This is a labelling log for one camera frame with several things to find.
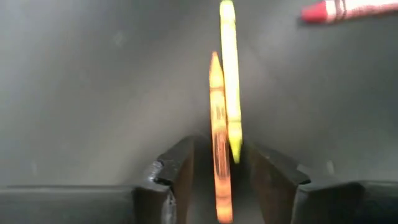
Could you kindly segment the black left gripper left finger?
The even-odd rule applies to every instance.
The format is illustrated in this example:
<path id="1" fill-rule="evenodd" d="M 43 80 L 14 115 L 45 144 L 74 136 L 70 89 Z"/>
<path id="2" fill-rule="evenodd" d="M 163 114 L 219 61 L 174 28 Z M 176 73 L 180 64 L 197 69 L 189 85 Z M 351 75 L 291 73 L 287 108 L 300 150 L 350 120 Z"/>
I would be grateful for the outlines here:
<path id="1" fill-rule="evenodd" d="M 122 185 L 3 186 L 1 223 L 186 223 L 194 152 L 187 136 Z"/>

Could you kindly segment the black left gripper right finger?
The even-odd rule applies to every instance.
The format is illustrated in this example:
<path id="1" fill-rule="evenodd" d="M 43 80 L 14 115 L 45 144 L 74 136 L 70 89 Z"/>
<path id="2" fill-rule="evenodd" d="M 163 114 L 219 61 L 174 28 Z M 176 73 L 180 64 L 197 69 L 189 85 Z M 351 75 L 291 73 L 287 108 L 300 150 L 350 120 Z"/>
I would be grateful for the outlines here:
<path id="1" fill-rule="evenodd" d="M 265 223 L 397 223 L 397 182 L 312 182 L 290 157 L 256 145 L 248 163 Z"/>

